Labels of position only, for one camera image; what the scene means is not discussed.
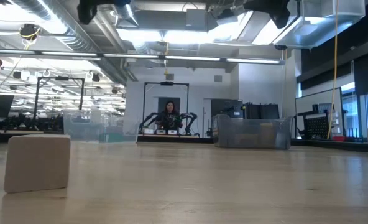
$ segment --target woman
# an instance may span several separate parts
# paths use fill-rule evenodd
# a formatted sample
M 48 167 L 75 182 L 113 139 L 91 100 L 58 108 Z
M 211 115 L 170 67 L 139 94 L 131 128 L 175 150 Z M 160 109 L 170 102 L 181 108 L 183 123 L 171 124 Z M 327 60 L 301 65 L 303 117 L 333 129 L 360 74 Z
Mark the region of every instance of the woman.
M 176 111 L 173 101 L 168 101 L 165 105 L 165 111 L 158 115 L 155 122 L 160 129 L 178 130 L 183 127 L 179 112 Z

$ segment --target exposed ductwork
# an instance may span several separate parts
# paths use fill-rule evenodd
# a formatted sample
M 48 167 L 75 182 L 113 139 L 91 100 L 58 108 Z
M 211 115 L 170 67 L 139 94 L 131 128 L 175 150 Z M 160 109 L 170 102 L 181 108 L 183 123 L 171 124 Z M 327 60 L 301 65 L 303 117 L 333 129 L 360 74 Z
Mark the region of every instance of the exposed ductwork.
M 27 12 L 39 16 L 45 22 L 60 23 L 67 28 L 65 34 L 70 37 L 61 37 L 64 44 L 77 52 L 100 52 L 100 48 L 93 42 L 88 34 L 78 25 L 77 21 L 56 0 L 11 0 L 14 4 Z M 114 82 L 126 84 L 127 72 L 115 67 L 108 59 L 92 62 L 104 70 Z

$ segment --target black frame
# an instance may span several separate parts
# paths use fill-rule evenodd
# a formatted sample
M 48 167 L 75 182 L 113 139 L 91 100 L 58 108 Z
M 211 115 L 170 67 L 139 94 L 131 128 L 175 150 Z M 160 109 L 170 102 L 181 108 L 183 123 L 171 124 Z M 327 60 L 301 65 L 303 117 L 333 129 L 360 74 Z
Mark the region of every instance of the black frame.
M 343 134 L 344 136 L 346 136 L 346 127 L 344 127 L 344 113 L 343 113 L 343 94 L 341 92 L 341 87 L 337 87 L 335 88 L 335 90 L 337 89 L 340 89 L 340 108 L 341 108 L 341 122 L 343 124 Z M 313 95 L 316 95 L 316 94 L 320 94 L 320 93 L 324 93 L 324 92 L 327 92 L 327 91 L 331 91 L 332 89 L 330 90 L 325 90 L 325 91 L 321 91 L 321 92 L 317 92 L 317 93 L 313 93 L 313 94 L 310 94 L 310 95 L 306 95 L 306 96 L 302 96 L 302 97 L 297 97 L 295 98 L 295 111 L 296 111 L 296 118 L 295 118 L 295 138 L 297 138 L 297 106 L 296 106 L 296 100 L 297 99 L 300 99 L 300 98 L 304 98 L 304 97 L 308 97 L 308 96 L 313 96 Z
M 34 108 L 34 119 L 33 121 L 36 120 L 36 112 L 37 112 L 37 102 L 39 100 L 39 90 L 42 86 L 40 86 L 40 81 L 42 79 L 47 79 L 47 80 L 57 80 L 57 81 L 68 81 L 68 80 L 81 80 L 82 81 L 82 87 L 81 87 L 81 94 L 80 94 L 80 104 L 79 104 L 79 110 L 82 110 L 82 105 L 83 105 L 83 94 L 85 91 L 85 79 L 84 78 L 70 78 L 70 77 L 37 77 L 37 84 L 36 84 L 36 97 L 35 97 L 35 108 Z
M 148 84 L 159 84 L 163 85 L 163 82 L 145 82 L 144 83 L 144 93 L 143 93 L 143 99 L 142 99 L 142 121 L 144 121 L 145 117 L 145 88 Z M 186 86 L 186 112 L 188 113 L 188 101 L 189 101 L 189 93 L 190 93 L 190 84 L 189 83 L 172 83 L 173 85 L 185 85 Z

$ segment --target dark hair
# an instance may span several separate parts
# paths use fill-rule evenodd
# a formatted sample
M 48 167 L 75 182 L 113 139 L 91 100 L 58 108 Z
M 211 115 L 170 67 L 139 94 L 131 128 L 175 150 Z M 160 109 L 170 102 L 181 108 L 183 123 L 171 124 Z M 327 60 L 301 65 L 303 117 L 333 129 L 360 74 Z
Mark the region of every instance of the dark hair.
M 173 105 L 172 113 L 173 113 L 173 114 L 176 114 L 176 113 L 177 113 L 177 111 L 176 111 L 176 105 L 174 105 L 174 102 L 173 102 L 172 100 L 169 100 L 169 101 L 167 101 L 167 102 L 166 102 L 166 105 L 165 105 L 165 113 L 166 113 L 166 114 L 168 114 L 168 111 L 167 111 L 166 107 L 167 107 L 167 105 L 168 105 L 169 103 L 172 103 L 172 105 Z

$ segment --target person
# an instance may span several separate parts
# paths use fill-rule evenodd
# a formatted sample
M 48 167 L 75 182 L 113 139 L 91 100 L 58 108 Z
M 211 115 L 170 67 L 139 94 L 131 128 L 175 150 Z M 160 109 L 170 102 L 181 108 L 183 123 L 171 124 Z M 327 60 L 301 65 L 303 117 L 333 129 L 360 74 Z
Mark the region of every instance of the person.
M 176 111 L 173 101 L 166 103 L 165 110 L 158 115 L 155 123 L 164 130 L 178 130 L 183 127 L 180 114 Z

